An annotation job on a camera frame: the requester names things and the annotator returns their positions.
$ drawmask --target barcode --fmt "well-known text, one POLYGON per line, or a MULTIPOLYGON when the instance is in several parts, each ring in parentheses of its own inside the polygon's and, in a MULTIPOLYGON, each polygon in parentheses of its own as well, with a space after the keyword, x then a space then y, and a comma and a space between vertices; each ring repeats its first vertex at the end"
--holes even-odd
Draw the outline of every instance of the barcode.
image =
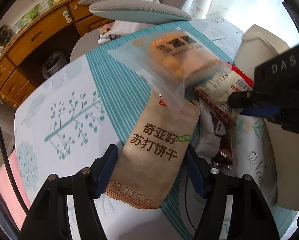
POLYGON ((236 85, 239 85, 241 88, 243 89, 246 89, 248 87, 248 85, 245 83, 244 80, 242 79, 238 79, 236 82, 235 82, 236 85))

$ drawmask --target tablecloth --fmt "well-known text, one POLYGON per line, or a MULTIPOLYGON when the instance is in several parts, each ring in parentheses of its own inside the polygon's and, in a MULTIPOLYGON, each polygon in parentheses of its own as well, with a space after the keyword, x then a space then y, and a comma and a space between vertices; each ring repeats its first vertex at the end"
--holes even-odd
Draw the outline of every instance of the tablecloth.
MULTIPOLYGON (((144 35, 175 29, 194 35, 220 59, 231 63, 243 34, 225 19, 153 26, 102 45, 65 66, 19 107, 15 115, 16 152, 31 203, 49 174, 73 175, 101 157, 109 144, 120 150, 146 105, 150 88, 107 51, 144 35)), ((186 89, 185 97, 198 100, 192 88, 186 89)), ((254 177, 282 236, 295 214, 275 204, 275 160, 264 121, 240 116, 234 134, 230 174, 254 177)), ((192 145, 198 136, 199 124, 192 145)), ((220 239, 227 235, 230 201, 229 196, 220 239)), ((204 203, 193 191, 185 168, 159 210, 138 210, 104 195, 95 201, 107 238, 120 240, 192 239, 204 203)), ((79 239, 71 196, 68 206, 73 239, 79 239)))

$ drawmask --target black cable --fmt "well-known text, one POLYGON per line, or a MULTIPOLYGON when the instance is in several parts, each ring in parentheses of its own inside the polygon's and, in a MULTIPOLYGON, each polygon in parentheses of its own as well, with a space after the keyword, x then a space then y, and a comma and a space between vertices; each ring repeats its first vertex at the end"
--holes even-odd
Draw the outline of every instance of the black cable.
POLYGON ((192 224, 192 222, 191 222, 191 220, 190 220, 190 218, 189 218, 188 211, 187 211, 187 202, 186 202, 187 182, 188 182, 188 174, 187 174, 186 182, 185 182, 185 210, 186 210, 186 215, 187 215, 188 221, 190 222, 191 226, 192 226, 192 227, 194 228, 194 230, 196 231, 196 228, 195 228, 194 225, 192 224))
POLYGON ((4 164, 5 164, 5 168, 6 168, 6 171, 7 171, 7 175, 8 175, 8 178, 11 182, 11 186, 15 192, 15 195, 20 203, 20 205, 22 206, 25 214, 28 213, 28 208, 19 192, 19 189, 16 185, 16 182, 15 182, 15 179, 14 179, 14 176, 13 176, 13 173, 11 171, 11 165, 9 163, 9 160, 8 160, 8 156, 7 156, 7 152, 6 152, 6 147, 5 147, 5 143, 4 143, 4 137, 3 137, 3 133, 2 133, 2 129, 1 129, 1 126, 0 126, 0 148, 1 148, 1 151, 2 151, 2 156, 3 156, 3 160, 4 160, 4 164))

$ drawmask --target gray pillow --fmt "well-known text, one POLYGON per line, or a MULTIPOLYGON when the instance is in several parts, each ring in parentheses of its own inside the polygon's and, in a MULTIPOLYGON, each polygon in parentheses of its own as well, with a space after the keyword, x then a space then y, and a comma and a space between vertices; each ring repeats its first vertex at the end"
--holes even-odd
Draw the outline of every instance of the gray pillow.
POLYGON ((163 24, 173 21, 191 20, 186 12, 161 3, 138 0, 110 0, 93 3, 89 11, 102 18, 163 24))

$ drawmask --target teal striped pattern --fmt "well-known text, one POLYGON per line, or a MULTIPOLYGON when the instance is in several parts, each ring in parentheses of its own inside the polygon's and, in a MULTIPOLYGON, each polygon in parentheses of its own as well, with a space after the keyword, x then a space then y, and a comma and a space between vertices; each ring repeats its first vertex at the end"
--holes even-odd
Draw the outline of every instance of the teal striped pattern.
MULTIPOLYGON (((220 59, 233 63, 221 49, 193 28, 187 21, 153 26, 113 40, 86 54, 92 76, 102 98, 104 107, 122 145, 125 144, 135 123, 147 104, 150 97, 150 88, 136 75, 136 73, 109 56, 107 51, 117 49, 128 41, 149 34, 173 31, 177 28, 187 31, 198 38, 220 59)), ((193 92, 192 88, 186 89, 185 98, 187 100, 198 100, 198 96, 193 92)), ((198 138, 199 124, 195 128, 190 141, 191 144, 195 145, 198 138)), ((179 210, 179 183, 180 173, 178 174, 169 195, 162 203, 162 212, 182 238, 190 240, 193 236, 186 229, 179 210)))

